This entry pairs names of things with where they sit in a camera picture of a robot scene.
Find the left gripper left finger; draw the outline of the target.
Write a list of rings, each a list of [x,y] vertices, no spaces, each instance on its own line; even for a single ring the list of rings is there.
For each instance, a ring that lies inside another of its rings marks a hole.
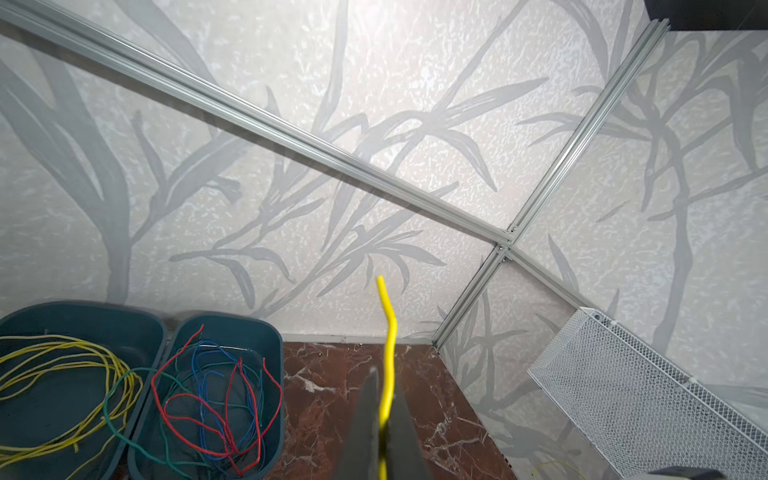
[[[379,375],[373,367],[358,394],[332,478],[376,480],[379,461]]]

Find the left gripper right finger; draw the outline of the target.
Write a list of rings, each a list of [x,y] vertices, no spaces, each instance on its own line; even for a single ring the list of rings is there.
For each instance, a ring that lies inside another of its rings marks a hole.
[[[417,432],[400,392],[393,399],[386,432],[386,473],[393,480],[428,480],[432,478]]]

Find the teal bin with red cables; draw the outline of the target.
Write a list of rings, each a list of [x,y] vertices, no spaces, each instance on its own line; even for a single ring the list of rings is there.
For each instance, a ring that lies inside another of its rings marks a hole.
[[[183,321],[156,370],[128,454],[133,479],[263,479],[284,443],[284,342],[256,319]]]

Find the teal bin with yellow cables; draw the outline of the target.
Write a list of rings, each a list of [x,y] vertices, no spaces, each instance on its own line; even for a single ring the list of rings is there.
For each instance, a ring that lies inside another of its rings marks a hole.
[[[3,318],[2,478],[110,478],[165,340],[156,316],[94,302]]]

